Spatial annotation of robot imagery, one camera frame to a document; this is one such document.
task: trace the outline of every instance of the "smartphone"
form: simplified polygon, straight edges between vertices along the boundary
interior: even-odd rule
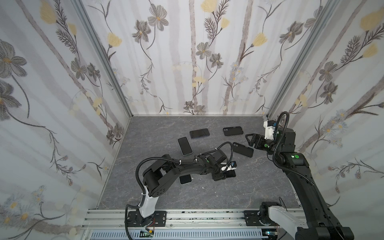
[[[190,183],[192,181],[192,178],[191,178],[191,175],[188,174],[188,175],[179,177],[179,180],[180,180],[180,184],[186,184],[186,183]]]
[[[244,133],[241,127],[225,127],[223,128],[223,132],[226,136],[240,135]]]
[[[189,141],[188,141],[187,137],[181,137],[181,138],[179,138],[177,140],[177,142],[179,143],[179,147],[180,147],[181,153],[184,156],[193,153],[191,145],[189,145]]]
[[[189,132],[191,139],[209,136],[208,128],[193,130]]]
[[[244,146],[237,142],[234,142],[232,147],[234,152],[240,153],[241,155],[244,155],[247,157],[253,156],[253,148]]]

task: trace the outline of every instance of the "gray flower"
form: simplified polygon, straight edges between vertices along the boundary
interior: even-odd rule
[[[96,78],[99,77],[100,78],[100,70],[96,70],[95,69],[95,66],[92,64],[92,63],[89,63],[88,65],[88,72],[89,72],[89,75],[91,77],[93,77],[93,79],[95,80],[96,82]]]
[[[11,84],[0,80],[0,121],[9,119],[8,108],[18,108],[19,101],[11,96],[13,87]]]
[[[156,26],[160,31],[164,30],[163,25],[168,26],[168,21],[165,20],[164,18],[167,16],[167,11],[161,6],[157,5],[156,6],[151,3],[151,7],[149,8],[149,11],[153,16],[148,17],[148,23],[151,26]]]
[[[324,86],[324,92],[320,95],[321,98],[325,98],[324,104],[333,102],[332,94],[336,94],[338,85],[333,82],[328,83]]]
[[[200,55],[200,59],[204,59],[205,57],[209,57],[211,55],[211,51],[207,50],[209,48],[209,43],[199,43],[197,45],[197,53],[196,55]]]
[[[119,125],[119,123],[116,123],[115,129],[114,129],[116,137],[122,136],[123,128]]]
[[[144,41],[148,42],[148,34],[151,33],[151,29],[149,28],[148,23],[146,21],[139,22],[136,20],[135,29],[137,30],[137,33],[132,33],[135,41],[139,43],[141,38],[143,38]]]
[[[26,65],[26,60],[15,56],[13,46],[0,40],[0,78],[7,78],[12,72],[19,77],[25,77],[26,71],[20,67],[23,65]]]
[[[333,61],[329,61],[324,65],[324,69],[320,69],[319,73],[321,74],[319,77],[319,80],[322,81],[325,79],[325,81],[329,82],[332,80],[332,74],[334,71],[336,71],[337,64],[333,64]]]
[[[192,101],[186,101],[184,109],[188,111],[189,109],[193,109],[194,105],[195,104]]]
[[[315,12],[313,13],[314,18],[308,18],[304,24],[304,27],[305,28],[312,27],[315,24],[315,22],[316,22],[317,18],[319,17],[320,12],[322,10],[323,10],[323,6],[320,6],[318,9],[316,9]]]
[[[201,105],[197,105],[196,108],[195,108],[195,113],[197,115],[201,115],[201,114],[204,114],[205,113],[205,106],[201,106]]]
[[[223,62],[220,61],[221,57],[220,54],[212,54],[211,58],[209,59],[210,62],[212,62],[211,68],[217,65],[218,68],[221,68],[221,66],[224,64]]]
[[[109,144],[111,145],[113,143],[113,138],[115,137],[115,134],[112,130],[108,130],[107,133],[107,139],[109,140]]]
[[[288,40],[288,42],[293,42],[293,39],[295,38],[296,35],[299,35],[301,34],[301,32],[303,31],[303,23],[298,23],[298,22],[294,22],[288,29],[288,33],[286,34],[281,34],[280,35],[280,43],[283,43],[285,42],[286,40]]]
[[[87,73],[87,68],[85,66],[80,66],[79,60],[74,58],[74,61],[71,62],[72,71],[76,72],[76,78],[79,79],[81,77],[82,80],[85,79],[85,74]]]

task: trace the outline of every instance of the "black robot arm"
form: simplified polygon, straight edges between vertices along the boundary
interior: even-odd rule
[[[308,228],[297,227],[295,234],[290,234],[295,239],[302,240],[353,240],[354,235],[351,229],[340,224],[317,188],[308,161],[303,154],[295,152],[296,134],[292,129],[287,128],[289,121],[287,112],[283,112],[279,119],[283,115],[286,115],[284,127],[278,127],[277,130],[274,130],[276,126],[279,126],[279,120],[278,122],[268,121],[264,124],[265,136],[247,134],[245,137],[250,146],[272,155],[273,163],[287,175],[300,199]],[[263,209],[261,221],[265,223],[276,222],[268,216],[269,207],[271,207],[270,202],[262,203],[260,206],[260,209]]]

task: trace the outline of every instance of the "floral wallpaper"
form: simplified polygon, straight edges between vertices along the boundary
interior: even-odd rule
[[[384,5],[343,0],[278,110],[289,111],[296,149],[355,239],[382,238]]]
[[[79,239],[128,117],[68,1],[0,3],[0,232]]]
[[[83,4],[134,114],[260,115],[326,1]]]

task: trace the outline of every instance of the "flower stem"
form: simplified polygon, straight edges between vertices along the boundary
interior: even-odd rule
[[[212,71],[208,67],[208,58],[205,58],[205,65],[207,66],[208,71],[210,71],[212,73]]]
[[[100,77],[98,76],[99,78],[99,82],[100,82],[100,87],[101,87],[101,96],[103,96],[103,86],[101,85],[101,80],[100,80]]]
[[[19,84],[19,82],[16,80],[16,78],[13,76],[13,75],[11,75],[12,76],[12,78],[14,79],[14,81],[17,83],[17,85],[20,87],[20,89],[23,91],[23,93],[24,93],[24,96],[25,96],[25,99],[26,99],[26,102],[27,102],[27,104],[28,104],[28,114],[27,114],[27,118],[29,118],[29,110],[30,110],[30,107],[29,107],[29,100],[28,100],[28,97],[26,96],[26,93],[25,93],[25,91],[24,91],[24,89],[21,87],[21,85]]]
[[[152,44],[149,46],[149,47],[147,47],[147,50],[148,50],[148,48],[150,48],[150,47],[152,47],[152,45],[153,45],[153,43],[155,42],[155,37],[156,37],[156,26],[154,26],[153,27],[153,42],[152,42]]]
[[[209,81],[211,78],[213,78],[214,77],[214,75],[215,75],[215,73],[212,75],[212,77],[210,77],[207,81]]]

